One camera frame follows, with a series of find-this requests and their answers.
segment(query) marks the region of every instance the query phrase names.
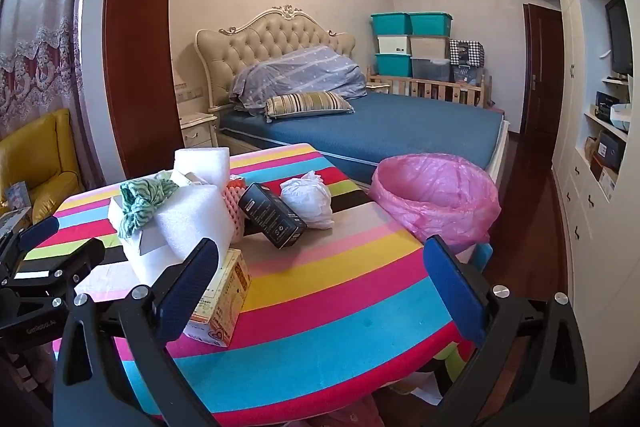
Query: ornate gold trim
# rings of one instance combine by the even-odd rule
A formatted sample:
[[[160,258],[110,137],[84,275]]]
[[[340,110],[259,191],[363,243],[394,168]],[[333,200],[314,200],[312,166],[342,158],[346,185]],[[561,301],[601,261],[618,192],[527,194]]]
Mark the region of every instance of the ornate gold trim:
[[[274,6],[270,10],[265,10],[264,12],[255,16],[250,22],[248,22],[247,24],[245,24],[240,28],[231,26],[231,28],[227,30],[225,30],[224,28],[220,28],[218,32],[228,36],[236,35],[237,33],[240,33],[241,31],[244,31],[245,29],[247,29],[249,26],[251,26],[254,22],[256,22],[261,17],[264,17],[265,15],[269,15],[271,13],[277,13],[279,15],[282,15],[287,21],[292,21],[293,19],[295,19],[296,16],[302,15],[303,17],[306,17],[307,19],[309,19],[313,24],[318,25],[318,27],[322,29],[322,31],[325,31],[325,29],[322,28],[322,26],[319,25],[319,23],[311,15],[304,13],[300,8],[294,8],[291,4],[285,4],[284,6]],[[338,33],[332,32],[331,30],[329,30],[327,33],[330,37],[336,37],[339,35]]]

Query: wooden crib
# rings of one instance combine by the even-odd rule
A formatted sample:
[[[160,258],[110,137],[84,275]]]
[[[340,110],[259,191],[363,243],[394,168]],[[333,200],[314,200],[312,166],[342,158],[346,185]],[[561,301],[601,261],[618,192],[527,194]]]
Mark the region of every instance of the wooden crib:
[[[486,107],[488,101],[491,100],[491,77],[489,78],[489,82],[483,79],[480,86],[476,87],[462,82],[439,82],[405,76],[372,74],[371,68],[367,68],[367,88],[369,89],[475,105],[476,107]]]

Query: blue mattress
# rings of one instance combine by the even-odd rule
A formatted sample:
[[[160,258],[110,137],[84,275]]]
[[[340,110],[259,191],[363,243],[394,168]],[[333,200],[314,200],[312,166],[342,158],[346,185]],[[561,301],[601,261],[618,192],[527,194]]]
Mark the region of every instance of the blue mattress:
[[[350,103],[351,114],[271,123],[230,110],[220,131],[260,149],[311,144],[348,177],[370,184],[381,160],[403,154],[454,154],[486,169],[502,124],[494,111],[440,100],[372,92]]]

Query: wooden door frame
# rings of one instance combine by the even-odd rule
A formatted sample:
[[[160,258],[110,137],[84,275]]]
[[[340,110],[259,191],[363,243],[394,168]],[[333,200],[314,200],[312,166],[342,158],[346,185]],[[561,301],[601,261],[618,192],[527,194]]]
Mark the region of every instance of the wooden door frame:
[[[127,178],[170,169],[183,148],[175,100],[169,0],[104,0],[104,84]]]
[[[522,100],[522,118],[520,120],[520,134],[524,136],[529,116],[529,93],[531,88],[531,14],[530,4],[523,4],[524,9],[524,35],[526,41],[526,69],[524,76],[524,99]]]

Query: wooden floor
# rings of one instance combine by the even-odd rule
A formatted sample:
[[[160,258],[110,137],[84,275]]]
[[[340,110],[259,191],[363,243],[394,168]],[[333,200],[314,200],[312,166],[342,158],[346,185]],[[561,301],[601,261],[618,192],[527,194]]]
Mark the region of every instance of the wooden floor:
[[[494,256],[484,276],[515,295],[547,300],[566,292],[566,258],[562,221],[551,173],[552,149],[511,139],[500,186],[502,212],[491,231]],[[494,393],[481,417],[499,409],[525,347],[511,351]],[[386,427],[420,427],[434,407],[419,398],[388,389],[374,393]]]

